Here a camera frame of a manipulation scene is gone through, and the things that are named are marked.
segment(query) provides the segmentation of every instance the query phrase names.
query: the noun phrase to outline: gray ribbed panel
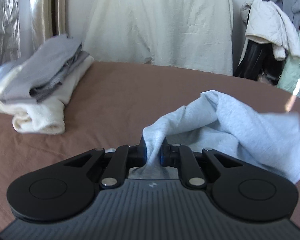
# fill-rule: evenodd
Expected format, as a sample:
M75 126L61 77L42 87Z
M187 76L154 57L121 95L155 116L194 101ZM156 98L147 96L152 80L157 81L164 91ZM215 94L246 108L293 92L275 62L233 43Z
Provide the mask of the gray ribbed panel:
M270 224L236 221L202 191L179 180L126 179L118 189L103 190L79 216L48 225L21 220L2 233L4 240L300 240L289 220Z

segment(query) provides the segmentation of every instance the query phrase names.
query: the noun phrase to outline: bed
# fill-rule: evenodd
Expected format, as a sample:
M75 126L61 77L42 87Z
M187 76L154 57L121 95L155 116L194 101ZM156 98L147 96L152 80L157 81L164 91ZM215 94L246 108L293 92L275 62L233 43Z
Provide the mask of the bed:
M44 1L44 6L51 9L52 5ZM55 30L49 19L36 18L42 15L37 9L44 8L31 4L33 12L37 12L31 15L35 20L31 25L34 48L51 35L64 31L64 1L55 1L54 16L49 17L56 19ZM42 25L39 31L34 28L36 20ZM14 219L6 200L7 188L14 179L96 147L107 149L136 144L144 127L208 90L227 93L258 112L282 113L290 99L290 94L283 90L220 74L166 66L95 62L65 109L64 134L19 134L12 127L12 117L0 114L0 231ZM292 110L300 113L300 100L296 100ZM297 187L299 202L292 220L300 227L300 181Z

